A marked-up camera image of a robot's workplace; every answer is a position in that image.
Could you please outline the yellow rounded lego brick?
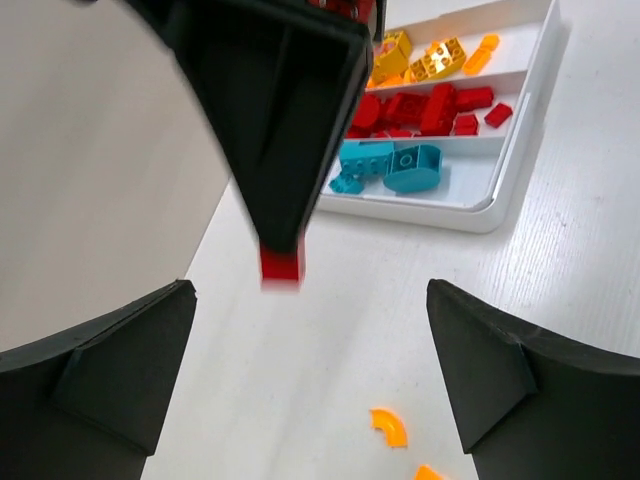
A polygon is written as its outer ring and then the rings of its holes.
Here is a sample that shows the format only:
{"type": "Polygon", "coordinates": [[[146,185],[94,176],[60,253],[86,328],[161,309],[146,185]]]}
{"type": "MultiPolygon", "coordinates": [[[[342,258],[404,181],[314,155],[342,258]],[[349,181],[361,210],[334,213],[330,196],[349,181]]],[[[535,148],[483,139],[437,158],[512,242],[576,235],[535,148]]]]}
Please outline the yellow rounded lego brick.
{"type": "Polygon", "coordinates": [[[412,51],[411,40],[404,30],[387,32],[382,43],[374,48],[372,82],[378,85],[403,74],[408,68],[412,51]]]}

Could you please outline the orange curved lego piece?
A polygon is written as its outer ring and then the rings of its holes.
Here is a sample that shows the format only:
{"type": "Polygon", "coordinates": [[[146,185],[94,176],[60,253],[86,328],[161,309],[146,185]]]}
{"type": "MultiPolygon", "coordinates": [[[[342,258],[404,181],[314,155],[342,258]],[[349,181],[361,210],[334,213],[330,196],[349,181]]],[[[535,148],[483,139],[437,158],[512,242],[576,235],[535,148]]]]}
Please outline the orange curved lego piece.
{"type": "Polygon", "coordinates": [[[413,477],[414,480],[444,480],[444,477],[429,465],[420,465],[413,477]]]}

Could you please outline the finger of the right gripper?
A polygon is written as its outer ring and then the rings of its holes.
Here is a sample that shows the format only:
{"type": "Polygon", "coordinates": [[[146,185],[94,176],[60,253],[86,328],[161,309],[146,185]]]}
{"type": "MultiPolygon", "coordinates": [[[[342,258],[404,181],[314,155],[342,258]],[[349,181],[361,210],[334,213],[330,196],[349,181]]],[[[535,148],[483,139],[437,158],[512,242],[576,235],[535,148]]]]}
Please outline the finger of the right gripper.
{"type": "Polygon", "coordinates": [[[260,242],[296,249],[373,67],[371,1],[135,1],[189,82],[260,242]]]}

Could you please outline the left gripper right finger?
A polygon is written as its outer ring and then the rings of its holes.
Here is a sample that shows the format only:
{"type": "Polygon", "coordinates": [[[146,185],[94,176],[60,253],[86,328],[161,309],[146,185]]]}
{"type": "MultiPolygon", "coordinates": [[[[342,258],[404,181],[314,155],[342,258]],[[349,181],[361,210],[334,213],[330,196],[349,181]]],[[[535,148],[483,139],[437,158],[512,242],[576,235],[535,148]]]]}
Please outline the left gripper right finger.
{"type": "Polygon", "coordinates": [[[429,323],[462,450],[481,479],[636,479],[639,361],[432,279],[429,323]]]}

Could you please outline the yellow lego block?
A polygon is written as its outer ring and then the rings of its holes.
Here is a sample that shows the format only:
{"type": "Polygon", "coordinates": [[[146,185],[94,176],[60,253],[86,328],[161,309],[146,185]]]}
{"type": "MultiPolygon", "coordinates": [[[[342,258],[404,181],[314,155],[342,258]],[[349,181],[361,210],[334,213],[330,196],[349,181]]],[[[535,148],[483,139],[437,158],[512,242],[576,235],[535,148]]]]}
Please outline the yellow lego block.
{"type": "Polygon", "coordinates": [[[457,37],[434,42],[426,53],[409,65],[416,82],[435,81],[459,71],[466,62],[466,53],[457,37]]]}

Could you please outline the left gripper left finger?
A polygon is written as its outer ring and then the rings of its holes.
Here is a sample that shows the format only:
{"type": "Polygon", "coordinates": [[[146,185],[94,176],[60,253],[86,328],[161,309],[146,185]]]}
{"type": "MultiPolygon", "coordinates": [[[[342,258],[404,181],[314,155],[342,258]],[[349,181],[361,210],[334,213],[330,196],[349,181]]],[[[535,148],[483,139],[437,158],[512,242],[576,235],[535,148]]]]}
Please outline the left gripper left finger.
{"type": "Polygon", "coordinates": [[[1,354],[4,479],[138,479],[156,452],[196,293],[177,280],[1,354]]]}

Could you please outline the orange arch lego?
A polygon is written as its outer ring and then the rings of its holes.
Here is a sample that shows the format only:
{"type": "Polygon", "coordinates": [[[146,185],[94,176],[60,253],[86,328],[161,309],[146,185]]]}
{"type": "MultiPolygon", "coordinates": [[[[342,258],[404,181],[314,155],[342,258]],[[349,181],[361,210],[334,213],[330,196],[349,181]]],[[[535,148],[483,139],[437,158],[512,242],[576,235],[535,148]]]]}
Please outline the orange arch lego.
{"type": "Polygon", "coordinates": [[[402,419],[393,411],[386,408],[372,408],[370,410],[371,428],[379,431],[389,448],[406,448],[408,435],[402,419]]]}

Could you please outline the large red lego assembly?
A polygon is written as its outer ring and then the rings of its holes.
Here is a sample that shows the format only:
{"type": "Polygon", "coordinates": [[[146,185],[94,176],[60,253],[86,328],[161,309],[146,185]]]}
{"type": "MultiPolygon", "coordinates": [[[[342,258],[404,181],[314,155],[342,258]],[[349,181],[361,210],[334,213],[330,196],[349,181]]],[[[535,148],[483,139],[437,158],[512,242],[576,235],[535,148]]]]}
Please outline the large red lego assembly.
{"type": "Polygon", "coordinates": [[[365,94],[347,130],[348,139],[477,136],[476,112],[493,106],[489,86],[457,89],[438,84],[427,93],[399,91],[388,98],[365,94]]]}

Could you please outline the red cross lego piece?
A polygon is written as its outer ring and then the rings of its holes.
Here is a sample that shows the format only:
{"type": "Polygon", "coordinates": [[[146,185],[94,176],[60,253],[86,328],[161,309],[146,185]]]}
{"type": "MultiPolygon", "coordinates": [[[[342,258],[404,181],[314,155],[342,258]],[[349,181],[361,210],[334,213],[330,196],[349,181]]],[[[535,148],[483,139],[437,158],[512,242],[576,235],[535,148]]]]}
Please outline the red cross lego piece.
{"type": "Polygon", "coordinates": [[[261,286],[264,289],[299,289],[306,273],[305,239],[292,252],[278,253],[264,245],[259,249],[261,286]]]}

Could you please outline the large teal lego assembly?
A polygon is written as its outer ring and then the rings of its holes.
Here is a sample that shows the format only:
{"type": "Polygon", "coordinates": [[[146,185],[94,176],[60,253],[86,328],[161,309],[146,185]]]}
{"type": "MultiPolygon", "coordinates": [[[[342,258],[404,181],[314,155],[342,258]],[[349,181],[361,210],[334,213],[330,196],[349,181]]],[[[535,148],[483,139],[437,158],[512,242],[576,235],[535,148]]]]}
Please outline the large teal lego assembly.
{"type": "Polygon", "coordinates": [[[336,194],[359,195],[368,181],[380,179],[395,194],[431,190],[441,181],[442,159],[439,148],[424,143],[347,142],[339,151],[340,170],[329,188],[336,194]]]}

